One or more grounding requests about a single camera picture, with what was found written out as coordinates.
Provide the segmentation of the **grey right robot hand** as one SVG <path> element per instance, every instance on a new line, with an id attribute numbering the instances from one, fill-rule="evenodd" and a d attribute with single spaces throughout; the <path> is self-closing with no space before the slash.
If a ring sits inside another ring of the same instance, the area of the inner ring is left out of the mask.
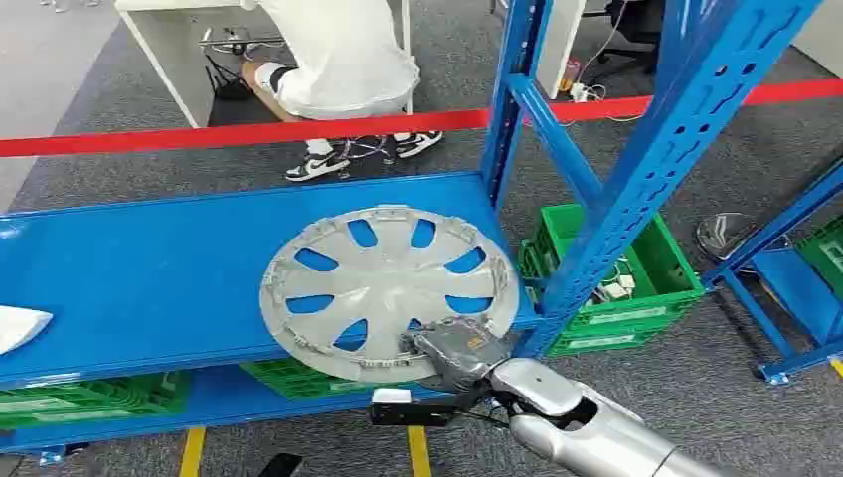
<path id="1" fill-rule="evenodd" d="M 474 389 L 493 368 L 512 356 L 517 337 L 499 337 L 475 318 L 449 317 L 406 331 L 402 347 L 425 355 L 434 368 L 431 377 L 418 384 L 452 394 Z"/>

